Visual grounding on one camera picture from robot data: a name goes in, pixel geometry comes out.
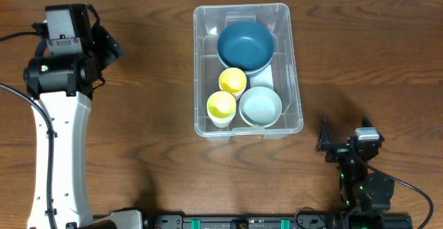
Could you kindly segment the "white plastic cup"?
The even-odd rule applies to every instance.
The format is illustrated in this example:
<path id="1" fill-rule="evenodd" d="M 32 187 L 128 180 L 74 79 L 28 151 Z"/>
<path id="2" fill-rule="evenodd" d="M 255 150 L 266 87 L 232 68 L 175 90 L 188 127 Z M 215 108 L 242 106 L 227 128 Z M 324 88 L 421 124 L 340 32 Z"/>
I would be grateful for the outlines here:
<path id="1" fill-rule="evenodd" d="M 218 122 L 212 121 L 212 123 L 213 123 L 216 127 L 219 127 L 219 128 L 227 127 L 227 126 L 229 126 L 229 124 L 230 124 L 231 122 L 232 122 L 232 121 L 223 122 L 223 123 L 218 123 Z"/>

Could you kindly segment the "pink plastic cup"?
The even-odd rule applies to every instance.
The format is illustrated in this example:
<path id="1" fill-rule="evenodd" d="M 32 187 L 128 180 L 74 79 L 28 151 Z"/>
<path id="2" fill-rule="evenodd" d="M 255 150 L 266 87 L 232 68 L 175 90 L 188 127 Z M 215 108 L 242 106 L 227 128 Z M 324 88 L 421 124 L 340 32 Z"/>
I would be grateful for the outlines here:
<path id="1" fill-rule="evenodd" d="M 232 96 L 236 99 L 239 100 L 242 96 L 242 94 L 244 93 L 245 89 L 242 89 L 241 91 L 238 91 L 236 93 L 233 93 Z"/>

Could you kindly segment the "light blue cup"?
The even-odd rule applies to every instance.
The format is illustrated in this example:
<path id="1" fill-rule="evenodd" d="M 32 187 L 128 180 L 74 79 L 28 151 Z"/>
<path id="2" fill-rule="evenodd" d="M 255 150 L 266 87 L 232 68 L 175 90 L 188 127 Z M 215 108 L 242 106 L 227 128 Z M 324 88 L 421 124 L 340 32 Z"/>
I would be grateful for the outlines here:
<path id="1" fill-rule="evenodd" d="M 218 117 L 214 116 L 211 113 L 209 113 L 208 116 L 209 116 L 209 118 L 212 121 L 215 121 L 215 122 L 218 122 L 218 123 L 223 123 L 223 122 L 231 121 L 235 117 L 235 113 L 232 113 L 232 114 L 230 114 L 229 116 L 227 116 L 225 118 L 218 118 Z"/>

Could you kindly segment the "cream large bowl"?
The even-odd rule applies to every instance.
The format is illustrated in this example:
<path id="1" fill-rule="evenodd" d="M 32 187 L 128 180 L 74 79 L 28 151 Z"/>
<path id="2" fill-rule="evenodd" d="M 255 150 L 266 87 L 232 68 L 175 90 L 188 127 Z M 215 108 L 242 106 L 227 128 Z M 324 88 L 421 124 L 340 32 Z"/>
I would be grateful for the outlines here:
<path id="1" fill-rule="evenodd" d="M 244 59 L 241 62 L 232 63 L 229 62 L 227 59 L 224 59 L 220 55 L 218 56 L 221 64 L 225 68 L 239 68 L 243 72 L 245 71 L 254 71 L 256 69 L 263 68 L 265 66 L 268 66 L 271 64 L 271 61 L 273 59 L 273 56 L 270 57 L 252 57 L 252 59 Z"/>

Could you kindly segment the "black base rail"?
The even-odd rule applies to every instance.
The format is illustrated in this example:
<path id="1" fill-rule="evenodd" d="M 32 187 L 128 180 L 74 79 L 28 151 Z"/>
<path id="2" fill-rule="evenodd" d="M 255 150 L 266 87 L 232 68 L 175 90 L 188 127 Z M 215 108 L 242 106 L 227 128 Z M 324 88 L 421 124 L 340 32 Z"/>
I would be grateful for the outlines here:
<path id="1" fill-rule="evenodd" d="M 290 217 L 182 217 L 162 215 L 143 220 L 147 229 L 413 229 L 405 216 L 334 216 L 325 213 L 301 213 Z"/>

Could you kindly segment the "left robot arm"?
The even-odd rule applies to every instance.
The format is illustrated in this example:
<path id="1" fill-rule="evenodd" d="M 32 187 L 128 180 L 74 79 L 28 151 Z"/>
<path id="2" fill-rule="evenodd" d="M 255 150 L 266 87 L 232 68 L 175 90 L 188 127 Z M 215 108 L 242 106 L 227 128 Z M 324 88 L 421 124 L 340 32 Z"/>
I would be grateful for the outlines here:
<path id="1" fill-rule="evenodd" d="M 42 36 L 24 69 L 37 135 L 35 192 L 28 228 L 142 228 L 140 210 L 95 219 L 86 179 L 86 134 L 94 82 L 124 53 L 91 4 L 48 6 Z"/>

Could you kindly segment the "dark blue bowl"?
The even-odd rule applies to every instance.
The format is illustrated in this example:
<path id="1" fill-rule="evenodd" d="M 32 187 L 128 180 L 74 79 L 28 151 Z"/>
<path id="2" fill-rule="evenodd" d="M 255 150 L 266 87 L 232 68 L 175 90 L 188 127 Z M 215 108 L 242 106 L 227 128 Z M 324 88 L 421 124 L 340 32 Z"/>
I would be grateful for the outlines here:
<path id="1" fill-rule="evenodd" d="M 270 57 L 275 46 L 272 34 L 254 21 L 238 21 L 226 27 L 217 40 L 217 54 L 237 63 L 252 57 Z"/>
<path id="2" fill-rule="evenodd" d="M 267 73 L 270 70 L 271 70 L 271 66 L 268 65 L 268 66 L 265 66 L 263 68 L 256 69 L 254 71 L 245 71 L 244 73 L 245 73 L 245 75 L 247 77 L 255 77 L 255 76 L 260 75 L 262 73 Z"/>

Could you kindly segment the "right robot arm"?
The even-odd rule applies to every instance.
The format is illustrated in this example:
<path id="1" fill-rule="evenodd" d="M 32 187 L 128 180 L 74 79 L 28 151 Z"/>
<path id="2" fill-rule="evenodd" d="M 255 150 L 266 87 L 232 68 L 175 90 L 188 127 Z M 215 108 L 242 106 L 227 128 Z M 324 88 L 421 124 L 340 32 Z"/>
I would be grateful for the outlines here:
<path id="1" fill-rule="evenodd" d="M 379 153 L 384 137 L 364 117 L 345 143 L 334 143 L 326 122 L 316 143 L 327 163 L 341 171 L 339 197 L 346 208 L 327 218 L 326 228 L 383 228 L 383 212 L 390 209 L 394 181 L 380 172 L 369 172 L 368 161 Z"/>

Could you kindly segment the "grey small bowl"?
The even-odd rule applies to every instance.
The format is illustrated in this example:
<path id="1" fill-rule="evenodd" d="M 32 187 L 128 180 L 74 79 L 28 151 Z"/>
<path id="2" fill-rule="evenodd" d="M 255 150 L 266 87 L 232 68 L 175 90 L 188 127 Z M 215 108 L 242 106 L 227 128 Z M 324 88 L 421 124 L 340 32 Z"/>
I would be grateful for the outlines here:
<path id="1" fill-rule="evenodd" d="M 270 127 L 282 114 L 282 101 L 274 90 L 256 86 L 241 96 L 239 114 L 251 127 Z"/>

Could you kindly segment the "yellow cup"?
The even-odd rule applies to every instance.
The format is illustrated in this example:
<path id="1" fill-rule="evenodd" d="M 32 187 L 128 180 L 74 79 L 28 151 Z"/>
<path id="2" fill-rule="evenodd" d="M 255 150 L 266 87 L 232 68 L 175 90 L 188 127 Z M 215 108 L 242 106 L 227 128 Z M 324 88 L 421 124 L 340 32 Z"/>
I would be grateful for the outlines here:
<path id="1" fill-rule="evenodd" d="M 243 92 L 246 88 L 246 74 L 239 68 L 227 68 L 219 76 L 219 87 L 222 91 L 236 94 Z"/>
<path id="2" fill-rule="evenodd" d="M 216 118 L 224 119 L 236 112 L 236 99 L 226 91 L 213 93 L 207 101 L 208 113 Z"/>

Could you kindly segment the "white label in bin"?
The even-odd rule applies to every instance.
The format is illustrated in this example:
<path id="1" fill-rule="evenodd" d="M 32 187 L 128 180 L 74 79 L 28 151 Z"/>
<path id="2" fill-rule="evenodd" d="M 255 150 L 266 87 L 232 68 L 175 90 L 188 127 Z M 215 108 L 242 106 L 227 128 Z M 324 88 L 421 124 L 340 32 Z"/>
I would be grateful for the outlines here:
<path id="1" fill-rule="evenodd" d="M 271 65 L 268 65 L 263 71 L 258 73 L 256 76 L 250 78 L 251 88 L 257 86 L 263 86 L 274 90 L 273 86 L 273 75 Z"/>

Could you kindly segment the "clear plastic storage bin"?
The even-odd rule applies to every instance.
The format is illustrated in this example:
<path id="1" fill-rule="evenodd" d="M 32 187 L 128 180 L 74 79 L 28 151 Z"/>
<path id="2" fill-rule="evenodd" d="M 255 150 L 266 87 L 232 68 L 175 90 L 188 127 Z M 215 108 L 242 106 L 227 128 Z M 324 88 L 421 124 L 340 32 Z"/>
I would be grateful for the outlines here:
<path id="1" fill-rule="evenodd" d="M 284 3 L 225 6 L 199 6 L 194 21 L 195 131 L 208 140 L 229 140 L 233 136 L 258 136 L 265 139 L 296 134 L 304 125 L 298 88 L 296 59 L 291 30 L 291 14 Z M 275 46 L 271 61 L 274 91 L 282 101 L 282 114 L 268 128 L 251 127 L 239 114 L 229 126 L 216 127 L 210 120 L 206 103 L 219 90 L 219 75 L 225 69 L 217 55 L 217 40 L 225 28 L 238 21 L 262 24 L 272 34 Z"/>

